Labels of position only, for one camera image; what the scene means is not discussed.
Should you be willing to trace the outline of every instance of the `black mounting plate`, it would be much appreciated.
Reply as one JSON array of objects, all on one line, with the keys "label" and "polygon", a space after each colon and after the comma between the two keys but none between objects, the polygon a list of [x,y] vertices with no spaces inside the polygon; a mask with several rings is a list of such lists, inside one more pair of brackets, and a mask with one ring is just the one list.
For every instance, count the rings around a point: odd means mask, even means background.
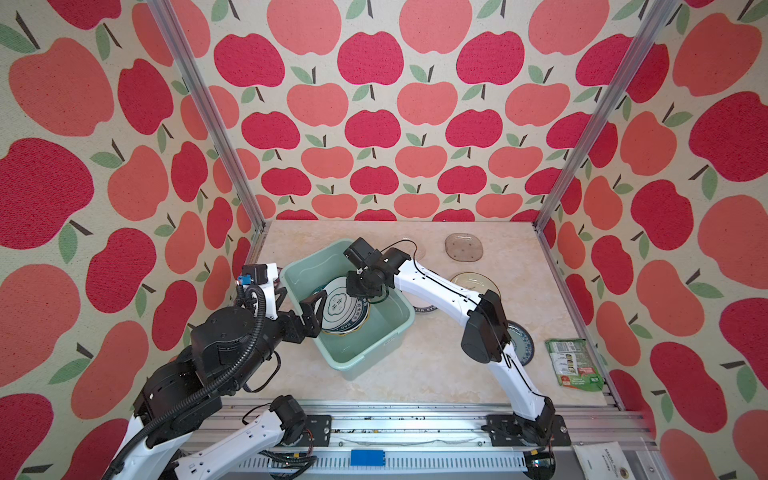
[{"label": "black mounting plate", "polygon": [[[312,432],[314,437],[313,445],[316,447],[327,447],[331,439],[331,415],[307,415],[306,422],[304,422],[304,428]],[[291,447],[308,447],[310,446],[310,436],[306,432],[301,432],[301,436]]]},{"label": "black mounting plate", "polygon": [[[487,415],[485,421],[490,428],[488,435],[491,437],[491,445],[494,447],[526,447],[526,445],[516,435],[503,435],[497,432],[508,431],[508,426],[515,424],[513,415]],[[568,429],[565,428],[565,420],[561,415],[555,415],[552,420],[552,446],[569,447],[571,446],[571,436]]]}]

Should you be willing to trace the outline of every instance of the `wallpaper wall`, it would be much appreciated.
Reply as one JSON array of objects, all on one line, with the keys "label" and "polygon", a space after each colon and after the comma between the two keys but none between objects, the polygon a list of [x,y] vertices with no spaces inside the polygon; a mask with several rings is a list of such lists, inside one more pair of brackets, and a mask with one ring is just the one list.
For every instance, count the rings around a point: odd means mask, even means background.
[{"label": "wallpaper wall", "polygon": [[[535,219],[646,10],[194,1],[211,34],[195,55],[264,216],[311,220]],[[595,160],[616,148],[613,128]]]},{"label": "wallpaper wall", "polygon": [[9,0],[0,24],[0,479],[92,480],[251,225],[145,3]]},{"label": "wallpaper wall", "polygon": [[650,52],[670,56],[661,88],[630,85],[616,154],[552,218],[601,361],[677,480],[768,478],[766,13],[682,3]]}]

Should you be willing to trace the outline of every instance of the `blue plastic piece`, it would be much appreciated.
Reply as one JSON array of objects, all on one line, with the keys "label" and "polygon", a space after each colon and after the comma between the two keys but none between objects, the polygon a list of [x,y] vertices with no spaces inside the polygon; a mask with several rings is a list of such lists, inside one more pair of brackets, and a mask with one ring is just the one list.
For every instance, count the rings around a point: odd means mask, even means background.
[{"label": "blue plastic piece", "polygon": [[383,467],[383,450],[352,450],[349,464],[353,467]]}]

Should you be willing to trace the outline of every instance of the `green leaf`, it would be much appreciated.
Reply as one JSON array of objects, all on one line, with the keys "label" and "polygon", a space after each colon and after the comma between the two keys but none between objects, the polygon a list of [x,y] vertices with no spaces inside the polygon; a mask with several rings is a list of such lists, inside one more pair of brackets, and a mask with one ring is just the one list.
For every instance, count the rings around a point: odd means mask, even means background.
[{"label": "green leaf", "polygon": [[632,190],[634,190],[634,187],[632,187],[630,184],[618,184],[616,188],[614,188],[614,192],[619,195],[628,194]]},{"label": "green leaf", "polygon": [[557,160],[558,158],[565,155],[565,152],[567,151],[568,151],[567,148],[564,148],[563,150],[556,150],[552,155],[550,155],[549,157],[546,157],[544,161]]},{"label": "green leaf", "polygon": [[240,103],[246,104],[256,98],[256,87],[248,87],[243,90],[243,94],[240,96]]},{"label": "green leaf", "polygon": [[723,294],[709,283],[693,282],[688,288],[703,298],[723,298]]},{"label": "green leaf", "polygon": [[368,85],[363,85],[362,87],[358,87],[357,90],[355,90],[355,94],[352,96],[352,101],[358,101],[362,100],[363,98],[368,96],[368,92],[371,91],[371,87]]},{"label": "green leaf", "polygon": [[677,33],[685,35],[685,29],[688,28],[688,20],[690,19],[690,7],[684,3],[680,7],[680,11],[677,13]]},{"label": "green leaf", "polygon": [[644,0],[630,0],[625,6],[621,7],[621,10],[616,12],[613,20],[621,20],[635,13],[641,6],[643,6]]},{"label": "green leaf", "polygon": [[210,20],[220,22],[224,20],[230,11],[230,3],[227,0],[216,0],[214,7],[210,10]]},{"label": "green leaf", "polygon": [[704,175],[701,176],[701,192],[707,200],[712,200],[715,190],[717,190],[717,172],[714,168],[709,167],[704,171]]},{"label": "green leaf", "polygon": [[58,234],[58,251],[64,263],[69,263],[78,251],[78,233],[69,223],[66,223]]},{"label": "green leaf", "polygon": [[163,153],[165,151],[165,129],[162,127],[159,127],[157,129],[157,146],[160,147],[160,153]]},{"label": "green leaf", "polygon": [[424,71],[423,68],[419,67],[418,65],[410,65],[411,73],[413,74],[413,77],[425,84],[427,82],[427,72]]},{"label": "green leaf", "polygon": [[544,72],[536,65],[528,66],[528,76],[531,77],[531,81],[535,84],[544,83]]},{"label": "green leaf", "polygon": [[117,168],[123,164],[123,161],[120,160],[120,157],[108,151],[100,151],[91,155],[91,160],[93,160],[94,163],[106,168]]},{"label": "green leaf", "polygon": [[296,78],[298,78],[302,82],[309,85],[312,84],[312,75],[306,73],[306,70],[304,70],[303,68],[291,67],[290,70],[293,72],[294,75],[296,75]]},{"label": "green leaf", "polygon": [[346,10],[346,19],[352,20],[353,18],[358,18],[365,9],[366,0],[353,0],[352,4]]},{"label": "green leaf", "polygon": [[457,158],[460,158],[460,157],[464,157],[464,156],[467,154],[467,152],[468,152],[468,151],[469,151],[469,147],[463,147],[463,148],[459,148],[459,149],[456,151],[456,153],[454,153],[453,155],[451,155],[451,160],[455,160],[455,159],[457,159]]},{"label": "green leaf", "polygon": [[600,90],[600,87],[589,87],[587,90],[582,91],[575,99],[574,103],[578,103],[580,101],[589,100],[590,98],[594,97],[594,94],[596,94]]},{"label": "green leaf", "polygon": [[178,80],[174,80],[170,83],[170,86],[174,88],[175,91],[179,92],[182,95],[189,94],[189,90],[187,90],[187,87],[184,86],[183,83],[181,83]]},{"label": "green leaf", "polygon": [[174,232],[174,228],[171,225],[168,225],[167,223],[165,225],[160,225],[158,228],[154,229],[154,234],[158,237],[170,237],[170,235]]},{"label": "green leaf", "polygon": [[493,15],[493,12],[498,10],[499,5],[502,4],[502,0],[488,0],[485,5],[480,8],[478,12],[478,18],[487,18]]},{"label": "green leaf", "polygon": [[48,380],[49,385],[54,385],[55,383],[63,383],[67,380],[72,380],[74,377],[80,375],[85,371],[85,369],[88,367],[88,364],[91,363],[91,359],[76,359],[72,360],[70,363],[67,363],[66,365],[62,366],[59,370],[56,371],[56,373],[53,374],[50,380]]},{"label": "green leaf", "polygon": [[37,50],[28,38],[3,24],[0,24],[0,44],[18,53],[32,53]]},{"label": "green leaf", "polygon": [[101,57],[101,60],[106,60],[109,57],[110,47],[107,27],[102,23],[96,27],[96,48],[98,48],[98,56]]},{"label": "green leaf", "polygon": [[643,233],[640,235],[640,239],[637,242],[637,249],[640,251],[640,256],[643,257],[643,260],[645,260],[645,257],[648,256],[648,249],[650,248],[650,242],[648,241],[648,235]]},{"label": "green leaf", "polygon": [[760,20],[766,15],[768,15],[768,0],[763,0],[750,8],[750,10],[741,18],[741,21],[743,23],[752,23],[756,20]]},{"label": "green leaf", "polygon": [[139,316],[144,315],[144,311],[147,309],[147,291],[143,287],[139,287],[139,291],[136,292],[136,313]]},{"label": "green leaf", "polygon": [[669,394],[664,394],[664,396],[661,397],[661,413],[664,415],[664,420],[667,420],[667,422],[672,420],[672,415],[674,415],[674,405],[672,405],[672,398],[670,398]]},{"label": "green leaf", "polygon": [[639,336],[642,339],[653,338],[650,332],[642,325],[637,325],[636,323],[633,323],[632,325],[629,325],[629,327],[632,329],[635,335]]},{"label": "green leaf", "polygon": [[422,146],[422,139],[419,137],[416,137],[414,134],[406,134],[406,137],[408,138],[408,141],[411,142],[412,145],[416,147]]},{"label": "green leaf", "polygon": [[481,84],[474,85],[474,86],[470,87],[469,90],[467,90],[467,93],[464,94],[464,96],[462,97],[462,100],[470,100],[472,98],[475,98],[478,95],[480,95],[481,91],[482,91],[482,85]]},{"label": "green leaf", "polygon": [[323,148],[323,141],[320,140],[318,137],[315,137],[314,135],[304,135],[307,140],[310,141],[312,145],[315,147]]},{"label": "green leaf", "polygon": [[630,113],[632,113],[632,99],[627,95],[624,99],[624,103],[621,104],[621,116],[624,117],[625,120],[629,120]]},{"label": "green leaf", "polygon": [[693,117],[693,115],[686,111],[678,111],[676,114],[670,115],[664,124],[668,127],[676,127],[677,125],[681,125],[689,121],[691,117]]},{"label": "green leaf", "polygon": [[757,391],[757,378],[749,366],[743,366],[736,374],[736,385],[739,387],[739,393],[744,401],[749,403],[755,398]]},{"label": "green leaf", "polygon": [[187,348],[192,343],[192,329],[187,327],[184,329],[184,335],[181,336],[181,342],[184,344],[184,348]]}]

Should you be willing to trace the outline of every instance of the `brown soap dish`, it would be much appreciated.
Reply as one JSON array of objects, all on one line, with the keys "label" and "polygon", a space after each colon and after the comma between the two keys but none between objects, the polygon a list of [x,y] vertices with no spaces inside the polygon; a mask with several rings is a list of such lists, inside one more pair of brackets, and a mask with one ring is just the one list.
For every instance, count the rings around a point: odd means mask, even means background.
[{"label": "brown soap dish", "polygon": [[445,238],[445,252],[459,262],[476,262],[482,258],[482,242],[471,233],[451,233]]}]

